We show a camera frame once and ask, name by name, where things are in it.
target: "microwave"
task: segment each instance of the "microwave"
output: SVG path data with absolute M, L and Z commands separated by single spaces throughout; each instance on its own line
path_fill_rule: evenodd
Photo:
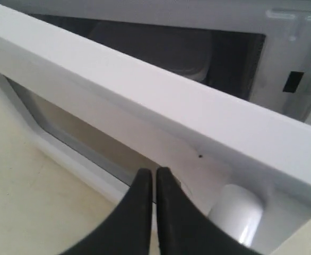
M 256 194 L 262 254 L 311 219 L 311 1 L 0 0 L 0 101 L 115 203 L 168 166 L 205 215 Z

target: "microwave door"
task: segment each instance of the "microwave door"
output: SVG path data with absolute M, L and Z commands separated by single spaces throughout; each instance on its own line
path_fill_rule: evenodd
M 0 100 L 54 160 L 114 202 L 139 167 L 169 167 L 204 215 L 249 189 L 263 254 L 311 218 L 311 126 L 197 81 L 202 58 L 187 77 L 61 27 L 0 5 Z

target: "beige surface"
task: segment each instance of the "beige surface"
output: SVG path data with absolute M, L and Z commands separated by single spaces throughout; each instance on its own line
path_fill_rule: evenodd
M 0 254 L 57 254 L 113 208 L 33 147 L 0 104 Z M 311 254 L 311 221 L 274 253 L 289 254 Z

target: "black rectangular slot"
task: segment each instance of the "black rectangular slot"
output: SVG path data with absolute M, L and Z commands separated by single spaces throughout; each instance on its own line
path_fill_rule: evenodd
M 295 93 L 303 77 L 303 72 L 290 72 L 287 83 L 285 83 L 283 92 Z

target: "white cylindrical latch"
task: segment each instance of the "white cylindrical latch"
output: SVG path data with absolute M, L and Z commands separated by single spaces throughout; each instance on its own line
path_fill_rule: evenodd
M 252 192 L 228 184 L 208 218 L 239 243 L 250 246 L 263 215 L 263 204 Z

